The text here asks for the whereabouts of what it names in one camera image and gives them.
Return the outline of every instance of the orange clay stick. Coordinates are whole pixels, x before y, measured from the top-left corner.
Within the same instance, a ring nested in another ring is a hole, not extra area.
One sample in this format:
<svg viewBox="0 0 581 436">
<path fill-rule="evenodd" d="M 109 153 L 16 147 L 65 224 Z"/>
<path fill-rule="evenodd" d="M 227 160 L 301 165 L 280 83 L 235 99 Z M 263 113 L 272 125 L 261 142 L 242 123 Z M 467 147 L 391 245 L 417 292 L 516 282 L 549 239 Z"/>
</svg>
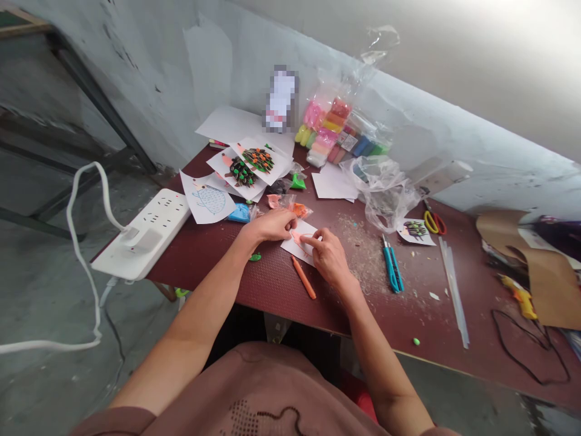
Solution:
<svg viewBox="0 0 581 436">
<path fill-rule="evenodd" d="M 307 289 L 309 297 L 311 297 L 314 300 L 317 297 L 317 294 L 315 294 L 315 291 L 313 290 L 313 287 L 310 285 L 307 276 L 304 275 L 304 271 L 301 268 L 301 265 L 298 263 L 298 260 L 295 259 L 295 257 L 292 254 L 290 256 L 292 257 L 292 263 L 295 265 L 295 270 L 297 270 L 298 276 L 301 278 L 304 287 Z"/>
</svg>

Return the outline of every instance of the forearm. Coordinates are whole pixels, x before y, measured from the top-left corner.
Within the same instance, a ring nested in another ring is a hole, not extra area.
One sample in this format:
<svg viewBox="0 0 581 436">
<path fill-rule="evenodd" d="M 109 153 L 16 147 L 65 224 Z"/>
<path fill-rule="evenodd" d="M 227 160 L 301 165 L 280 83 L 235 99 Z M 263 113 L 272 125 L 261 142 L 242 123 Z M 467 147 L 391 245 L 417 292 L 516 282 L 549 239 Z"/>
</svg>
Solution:
<svg viewBox="0 0 581 436">
<path fill-rule="evenodd" d="M 202 371 L 257 245 L 240 232 L 110 407 L 135 406 L 159 415 Z"/>
<path fill-rule="evenodd" d="M 207 347 L 209 353 L 232 309 L 242 273 L 257 245 L 258 241 L 244 230 L 240 232 L 178 313 L 166 333 L 169 339 L 195 342 Z"/>
<path fill-rule="evenodd" d="M 357 281 L 346 286 L 359 287 Z M 373 317 L 363 293 L 344 292 L 351 334 L 378 421 L 393 435 L 419 435 L 433 426 L 397 356 Z"/>
</svg>

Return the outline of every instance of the outlet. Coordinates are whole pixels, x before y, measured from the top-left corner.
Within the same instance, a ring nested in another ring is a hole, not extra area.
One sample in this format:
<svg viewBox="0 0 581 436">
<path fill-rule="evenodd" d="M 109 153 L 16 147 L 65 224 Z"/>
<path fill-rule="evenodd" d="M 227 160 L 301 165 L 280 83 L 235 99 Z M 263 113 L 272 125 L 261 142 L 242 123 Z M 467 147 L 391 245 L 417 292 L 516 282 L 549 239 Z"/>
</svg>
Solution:
<svg viewBox="0 0 581 436">
<path fill-rule="evenodd" d="M 91 267 L 121 279 L 144 279 L 190 215 L 183 194 L 162 189 Z"/>
</svg>

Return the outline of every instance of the person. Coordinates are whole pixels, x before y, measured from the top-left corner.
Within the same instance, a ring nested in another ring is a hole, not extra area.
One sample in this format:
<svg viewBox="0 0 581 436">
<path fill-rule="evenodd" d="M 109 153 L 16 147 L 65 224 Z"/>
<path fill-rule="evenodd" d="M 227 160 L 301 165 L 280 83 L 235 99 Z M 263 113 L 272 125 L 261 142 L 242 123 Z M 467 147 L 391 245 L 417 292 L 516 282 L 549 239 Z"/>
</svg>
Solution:
<svg viewBox="0 0 581 436">
<path fill-rule="evenodd" d="M 379 426 L 302 354 L 283 345 L 240 344 L 202 371 L 248 259 L 261 242 L 290 239 L 296 225 L 285 209 L 246 224 L 109 408 L 71 434 L 455 434 L 434 426 L 349 271 L 339 238 L 326 228 L 301 241 L 313 246 L 317 270 L 347 312 Z"/>
</svg>

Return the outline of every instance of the red scissors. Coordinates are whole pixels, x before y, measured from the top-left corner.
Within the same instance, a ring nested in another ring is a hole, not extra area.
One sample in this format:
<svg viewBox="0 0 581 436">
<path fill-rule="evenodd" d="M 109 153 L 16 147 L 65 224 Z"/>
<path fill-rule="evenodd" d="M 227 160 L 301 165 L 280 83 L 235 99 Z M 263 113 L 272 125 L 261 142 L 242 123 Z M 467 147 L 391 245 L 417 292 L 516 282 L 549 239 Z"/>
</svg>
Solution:
<svg viewBox="0 0 581 436">
<path fill-rule="evenodd" d="M 424 204 L 425 208 L 427 209 L 427 211 L 424 213 L 425 226 L 432 233 L 446 234 L 448 229 L 446 228 L 444 221 L 442 221 L 438 214 L 432 211 L 432 208 L 428 204 L 427 200 L 424 200 Z"/>
</svg>

